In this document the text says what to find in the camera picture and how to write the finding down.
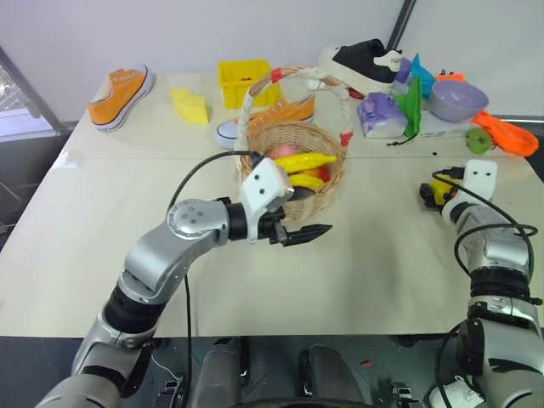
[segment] white wall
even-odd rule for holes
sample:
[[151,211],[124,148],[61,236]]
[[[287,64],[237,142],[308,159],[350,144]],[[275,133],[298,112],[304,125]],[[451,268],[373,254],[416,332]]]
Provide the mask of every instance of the white wall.
[[417,0],[400,40],[430,71],[459,71],[496,114],[544,116],[542,0]]
[[0,0],[0,46],[61,121],[113,69],[215,72],[219,60],[312,64],[326,45],[387,43],[402,0]]

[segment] tabletop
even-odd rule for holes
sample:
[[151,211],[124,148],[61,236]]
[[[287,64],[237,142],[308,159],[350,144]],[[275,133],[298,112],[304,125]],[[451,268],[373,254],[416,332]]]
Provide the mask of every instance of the tabletop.
[[[134,146],[127,150],[134,153]],[[231,242],[195,261],[195,334],[447,332],[466,316],[469,280],[453,257],[454,230],[422,207],[417,192],[433,170],[465,160],[349,158],[332,206],[306,222],[333,225],[318,240],[287,248]],[[496,203],[520,223],[544,230],[541,181],[524,160],[495,160]],[[177,183],[197,162],[59,159],[0,252],[0,335],[85,336],[128,248],[162,221]],[[236,198],[237,190],[234,163],[225,159],[203,168],[182,198]],[[538,272],[530,287],[543,297],[541,235],[533,244]],[[542,319],[542,308],[539,314]],[[185,324],[184,291],[178,290],[157,336],[183,336]]]
[[[305,82],[287,79],[281,82],[287,100],[297,100],[307,94]],[[170,100],[171,88],[188,88],[193,94],[206,97],[211,121],[208,125],[190,123],[175,112]],[[97,95],[103,95],[103,84]],[[337,137],[342,129],[342,117],[336,97],[328,91],[316,92],[314,123]],[[464,139],[416,140],[402,146],[386,146],[386,141],[365,139],[356,115],[359,101],[351,100],[354,137],[348,157],[468,157],[472,153]],[[85,112],[76,130],[66,143],[65,151],[88,158],[180,158],[208,157],[223,151],[214,139],[217,126],[238,117],[238,110],[225,109],[221,88],[215,74],[158,75],[153,90],[131,112],[126,123],[114,133],[101,133]],[[506,156],[500,149],[487,156]]]

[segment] wicker basket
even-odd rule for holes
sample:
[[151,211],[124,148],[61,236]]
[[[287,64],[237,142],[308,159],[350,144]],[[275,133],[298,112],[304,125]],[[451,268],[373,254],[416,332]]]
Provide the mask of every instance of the wicker basket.
[[[344,119],[344,129],[340,133],[340,143],[323,129],[314,124],[303,122],[273,123],[253,133],[252,137],[248,139],[247,126],[251,115],[253,99],[264,92],[271,84],[279,81],[281,78],[287,77],[321,80],[339,98]],[[286,212],[286,219],[298,220],[312,217],[331,205],[334,191],[343,176],[346,150],[349,139],[353,135],[350,117],[348,91],[337,79],[327,76],[319,68],[304,66],[277,68],[266,74],[260,81],[253,84],[247,90],[238,121],[236,150],[254,150],[266,155],[279,143],[288,143],[297,147],[301,153],[317,151],[338,158],[336,162],[328,165],[331,180],[323,184],[314,195],[304,200],[290,201],[283,206]],[[244,179],[252,171],[251,160],[247,156],[243,156],[240,160],[241,176]]]

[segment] purple bowl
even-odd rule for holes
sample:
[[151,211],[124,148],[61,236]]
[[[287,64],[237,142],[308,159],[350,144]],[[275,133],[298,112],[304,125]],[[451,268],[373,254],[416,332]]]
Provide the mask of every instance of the purple bowl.
[[431,112],[448,122],[475,117],[490,103],[485,93],[462,81],[437,81],[429,98]]

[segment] black and white sneaker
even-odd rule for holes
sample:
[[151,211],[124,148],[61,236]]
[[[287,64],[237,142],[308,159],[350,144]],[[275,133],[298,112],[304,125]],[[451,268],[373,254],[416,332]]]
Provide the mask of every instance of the black and white sneaker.
[[320,67],[361,94],[389,94],[399,72],[401,51],[385,49],[377,38],[355,45],[325,48]]

